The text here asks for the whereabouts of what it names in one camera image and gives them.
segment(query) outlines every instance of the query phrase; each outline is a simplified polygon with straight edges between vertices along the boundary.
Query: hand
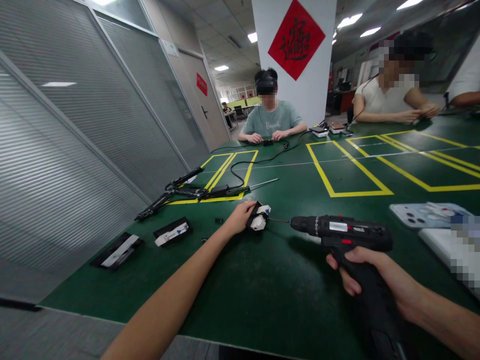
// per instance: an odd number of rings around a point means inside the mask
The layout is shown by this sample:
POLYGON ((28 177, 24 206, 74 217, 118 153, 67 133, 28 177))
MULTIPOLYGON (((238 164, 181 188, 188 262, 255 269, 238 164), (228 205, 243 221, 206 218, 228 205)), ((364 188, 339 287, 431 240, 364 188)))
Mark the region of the hand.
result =
MULTIPOLYGON (((414 321, 416 311, 423 306, 426 299, 424 296, 426 289, 422 285, 383 252, 357 246, 352 251, 345 253, 345 257, 352 263, 370 263, 375 266, 393 293, 400 313, 407 321, 414 321)), ((332 269, 337 269, 338 264, 332 254, 327 255, 326 262, 332 269)), ((340 268, 340 274, 343 288, 350 296, 362 292, 359 283, 343 267, 340 268)))
POLYGON ((222 225, 222 228, 228 231, 231 236, 241 233, 245 230, 247 220, 254 210, 256 203, 255 200, 248 200, 238 205, 222 225))
POLYGON ((281 130, 277 130, 275 131, 272 135, 271 135, 271 139, 273 141, 280 141, 280 139, 283 139, 283 138, 286 138, 289 136, 289 132, 288 131, 281 131, 281 130))
POLYGON ((393 121, 395 123, 406 123, 406 124, 411 124, 415 120, 417 120, 420 115, 423 115, 422 110, 408 110, 408 111, 403 111, 403 112, 398 112, 394 115, 393 121))
POLYGON ((248 135, 247 140, 254 144, 260 144, 263 141, 262 137, 256 132, 254 132, 252 135, 248 135))
POLYGON ((422 115, 429 119, 440 114, 440 106, 434 103, 423 104, 420 110, 422 111, 422 115))

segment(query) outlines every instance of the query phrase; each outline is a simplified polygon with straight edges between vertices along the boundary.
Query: door handle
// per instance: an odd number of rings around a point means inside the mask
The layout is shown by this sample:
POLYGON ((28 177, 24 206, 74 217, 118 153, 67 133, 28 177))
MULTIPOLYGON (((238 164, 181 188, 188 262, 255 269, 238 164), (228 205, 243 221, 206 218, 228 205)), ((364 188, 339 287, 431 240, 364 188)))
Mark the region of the door handle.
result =
POLYGON ((201 110, 203 111, 203 115, 205 115, 205 119, 208 120, 208 119, 209 119, 209 118, 207 117, 208 111, 205 111, 203 106, 201 107, 201 110))

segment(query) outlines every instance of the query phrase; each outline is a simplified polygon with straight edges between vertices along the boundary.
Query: black hair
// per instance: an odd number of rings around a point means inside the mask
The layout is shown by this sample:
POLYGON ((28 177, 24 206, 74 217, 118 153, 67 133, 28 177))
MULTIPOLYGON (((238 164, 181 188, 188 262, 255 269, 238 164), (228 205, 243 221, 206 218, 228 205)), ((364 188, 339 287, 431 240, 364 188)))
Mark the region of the black hair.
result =
POLYGON ((268 78, 268 77, 274 78, 276 81, 278 81, 278 79, 279 79, 279 76, 278 76, 277 72, 274 69, 272 69, 271 67, 269 67, 267 70, 262 69, 255 74, 255 82, 257 82, 260 79, 264 79, 264 78, 268 78))
POLYGON ((398 35, 390 48, 389 58, 402 56, 405 60, 423 60, 433 51, 433 39, 426 32, 411 31, 398 35))

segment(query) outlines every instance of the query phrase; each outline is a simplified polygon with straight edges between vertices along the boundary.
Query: black drill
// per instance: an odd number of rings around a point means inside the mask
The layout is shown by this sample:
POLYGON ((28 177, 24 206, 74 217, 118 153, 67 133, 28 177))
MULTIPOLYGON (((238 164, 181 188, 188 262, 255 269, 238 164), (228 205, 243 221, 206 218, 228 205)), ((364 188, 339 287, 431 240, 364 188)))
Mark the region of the black drill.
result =
POLYGON ((295 216, 290 226, 302 233, 321 238, 321 246, 333 252, 338 266, 361 286, 354 297, 358 306, 363 334, 375 359, 418 359, 417 352, 407 336, 405 320, 400 315, 392 291, 369 263, 354 263, 345 253, 361 246, 387 252, 392 250, 392 236, 385 225, 378 222, 356 221, 343 216, 295 216))

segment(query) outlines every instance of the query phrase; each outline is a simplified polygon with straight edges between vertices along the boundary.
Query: chinese character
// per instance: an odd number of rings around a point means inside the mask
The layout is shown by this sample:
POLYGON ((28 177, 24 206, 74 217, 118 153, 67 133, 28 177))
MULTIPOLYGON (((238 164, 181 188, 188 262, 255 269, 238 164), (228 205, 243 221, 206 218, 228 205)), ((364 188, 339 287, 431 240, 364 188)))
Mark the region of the chinese character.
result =
POLYGON ((304 32, 305 21, 295 18, 295 25, 290 28, 288 40, 283 36, 280 49, 285 54, 285 60, 303 60, 309 55, 310 33, 304 32))

